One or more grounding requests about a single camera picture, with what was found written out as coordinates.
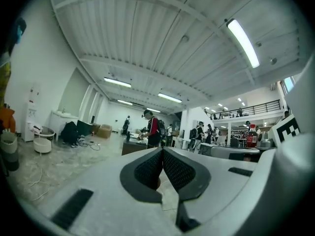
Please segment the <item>orange object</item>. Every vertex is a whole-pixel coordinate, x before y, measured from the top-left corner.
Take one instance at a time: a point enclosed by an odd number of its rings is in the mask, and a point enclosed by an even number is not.
[[[5,129],[10,129],[11,133],[15,133],[15,119],[13,114],[14,110],[8,108],[0,109],[0,120],[3,121],[3,127]]]

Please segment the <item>balcony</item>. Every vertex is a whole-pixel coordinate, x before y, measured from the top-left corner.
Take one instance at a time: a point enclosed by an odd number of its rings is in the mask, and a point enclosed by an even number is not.
[[[211,120],[222,120],[239,117],[263,116],[264,114],[267,115],[279,111],[281,111],[280,100],[275,100],[252,107],[239,108],[214,114],[207,113],[207,115]]]

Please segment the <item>trash bin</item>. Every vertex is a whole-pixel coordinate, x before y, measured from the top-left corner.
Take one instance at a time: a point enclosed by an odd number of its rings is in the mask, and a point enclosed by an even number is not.
[[[5,167],[9,171],[17,170],[20,164],[18,142],[14,133],[3,132],[1,135],[0,149]]]

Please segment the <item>railing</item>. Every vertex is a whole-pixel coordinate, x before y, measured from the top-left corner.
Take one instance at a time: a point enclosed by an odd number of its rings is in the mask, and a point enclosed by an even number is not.
[[[226,119],[226,118],[236,118],[243,116],[253,116],[261,113],[267,113],[275,110],[280,110],[280,100],[270,101],[264,104],[239,108],[231,111],[223,111],[215,114],[207,113],[211,120]]]

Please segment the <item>floor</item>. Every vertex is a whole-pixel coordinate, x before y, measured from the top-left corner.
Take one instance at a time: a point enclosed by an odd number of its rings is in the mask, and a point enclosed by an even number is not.
[[[116,133],[112,133],[109,139],[87,136],[86,142],[91,146],[76,148],[64,145],[60,139],[54,143],[52,151],[47,154],[37,153],[33,149],[32,142],[25,143],[19,139],[20,167],[10,172],[7,178],[8,183],[17,197],[37,206],[53,196],[59,187],[77,177],[94,163],[120,157],[125,138]],[[161,185],[157,191],[163,196],[163,213],[175,222],[178,194],[164,171],[161,172],[160,179]]]

